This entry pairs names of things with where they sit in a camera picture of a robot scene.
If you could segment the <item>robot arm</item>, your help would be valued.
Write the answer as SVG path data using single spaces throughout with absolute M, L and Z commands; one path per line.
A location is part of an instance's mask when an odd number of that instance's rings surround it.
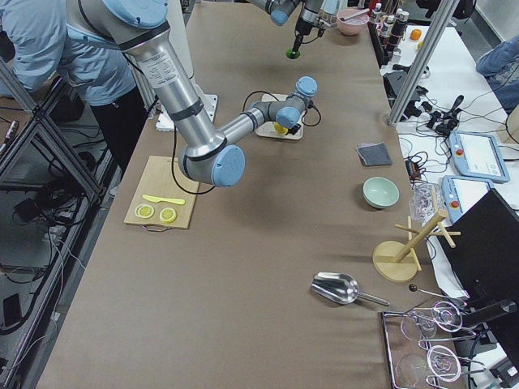
M 68 1 L 68 34 L 74 41 L 132 56 L 164 110 L 186 141 L 182 173 L 196 182 L 229 187 L 239 182 L 246 160 L 237 142 L 265 122 L 292 129 L 311 105 L 316 81 L 303 76 L 282 101 L 256 102 L 215 129 L 204 96 L 185 66 L 191 63 L 182 8 L 176 1 Z
M 296 8 L 299 5 L 302 5 L 294 29 L 294 44 L 286 53 L 286 56 L 290 59 L 296 59 L 299 57 L 299 48 L 304 44 L 304 37 L 309 36 L 313 28 L 318 30 L 317 38 L 322 37 L 324 34 L 324 25 L 320 21 L 319 17 L 323 3 L 323 0 L 251 0 L 251 4 L 263 9 L 268 15 L 270 15 L 271 21 L 273 21 L 277 26 L 284 25 Z

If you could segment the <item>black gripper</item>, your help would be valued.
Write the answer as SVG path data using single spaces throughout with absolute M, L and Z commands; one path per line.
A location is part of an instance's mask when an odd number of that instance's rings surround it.
M 300 46 L 303 44 L 303 39 L 305 36 L 309 36 L 313 29 L 317 30 L 317 37 L 321 38 L 323 36 L 323 29 L 320 24 L 317 22 L 309 22 L 306 21 L 302 16 L 298 18 L 298 21 L 295 26 L 295 41 L 292 50 L 299 51 Z
M 300 117 L 299 121 L 290 129 L 288 129 L 288 134 L 290 135 L 296 135 L 301 129 L 302 129 L 302 119 L 304 115 L 306 114 L 307 110 L 304 111 L 302 116 Z

